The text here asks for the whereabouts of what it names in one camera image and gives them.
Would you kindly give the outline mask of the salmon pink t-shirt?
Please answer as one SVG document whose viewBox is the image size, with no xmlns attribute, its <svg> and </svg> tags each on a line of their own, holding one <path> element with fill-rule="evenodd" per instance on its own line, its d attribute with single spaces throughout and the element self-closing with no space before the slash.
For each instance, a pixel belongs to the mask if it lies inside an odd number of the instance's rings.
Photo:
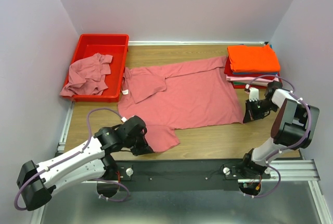
<svg viewBox="0 0 333 224">
<path fill-rule="evenodd" d="M 242 123 L 237 94 L 224 73 L 226 60 L 126 68 L 118 111 L 146 123 L 145 138 L 155 153 L 179 144 L 176 129 Z"/>
</svg>

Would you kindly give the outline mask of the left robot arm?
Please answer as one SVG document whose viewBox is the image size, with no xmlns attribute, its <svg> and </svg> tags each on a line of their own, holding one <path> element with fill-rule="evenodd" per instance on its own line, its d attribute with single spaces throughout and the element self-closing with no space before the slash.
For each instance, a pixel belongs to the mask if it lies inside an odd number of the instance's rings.
<svg viewBox="0 0 333 224">
<path fill-rule="evenodd" d="M 68 187 L 86 180 L 119 180 L 121 175 L 112 153 L 129 149 L 134 156 L 153 152 L 145 135 L 147 127 L 138 116 L 113 127 L 102 127 L 90 134 L 83 144 L 38 164 L 24 163 L 18 175 L 17 210 L 33 211 L 46 205 L 52 197 Z"/>
</svg>

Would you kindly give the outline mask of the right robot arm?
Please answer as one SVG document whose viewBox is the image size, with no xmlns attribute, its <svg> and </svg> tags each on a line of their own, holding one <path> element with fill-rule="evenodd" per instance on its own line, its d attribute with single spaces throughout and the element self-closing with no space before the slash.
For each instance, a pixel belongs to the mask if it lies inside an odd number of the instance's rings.
<svg viewBox="0 0 333 224">
<path fill-rule="evenodd" d="M 264 99 L 259 99 L 259 90 L 249 84 L 246 84 L 245 91 L 249 99 L 245 102 L 243 123 L 263 119 L 272 111 L 277 112 L 270 137 L 259 147 L 247 152 L 238 168 L 244 175 L 263 175 L 270 163 L 281 154 L 309 146 L 319 108 L 308 105 L 293 91 L 283 89 L 278 81 L 267 85 Z"/>
</svg>

